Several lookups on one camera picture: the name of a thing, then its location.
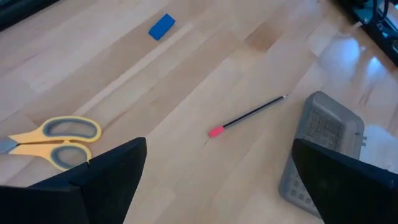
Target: calculator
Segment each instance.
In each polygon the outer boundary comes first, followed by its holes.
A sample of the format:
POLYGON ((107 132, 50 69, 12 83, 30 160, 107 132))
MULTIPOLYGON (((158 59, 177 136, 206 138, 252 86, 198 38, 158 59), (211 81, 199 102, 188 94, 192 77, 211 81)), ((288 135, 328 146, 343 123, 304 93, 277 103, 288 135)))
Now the calculator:
MULTIPOLYGON (((322 91, 311 94, 304 103, 295 139, 305 139, 354 159, 359 159, 363 144, 362 119, 322 91)), ((291 155, 279 184, 286 201, 320 217, 308 194, 291 155)))

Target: black equipment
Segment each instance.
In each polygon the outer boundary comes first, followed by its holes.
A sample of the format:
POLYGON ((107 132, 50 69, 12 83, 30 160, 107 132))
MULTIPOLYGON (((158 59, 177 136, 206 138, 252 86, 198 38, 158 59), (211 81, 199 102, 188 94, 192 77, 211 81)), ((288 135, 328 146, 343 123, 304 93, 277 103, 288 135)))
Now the black equipment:
POLYGON ((398 29, 388 18, 389 5, 397 0, 335 0, 380 49, 398 66, 398 29))
POLYGON ((59 0, 0 0, 0 31, 59 0))
POLYGON ((325 224, 398 223, 398 175, 304 139, 292 157, 325 224))
POLYGON ((136 138, 30 187, 0 186, 0 222, 122 224, 146 154, 136 138))

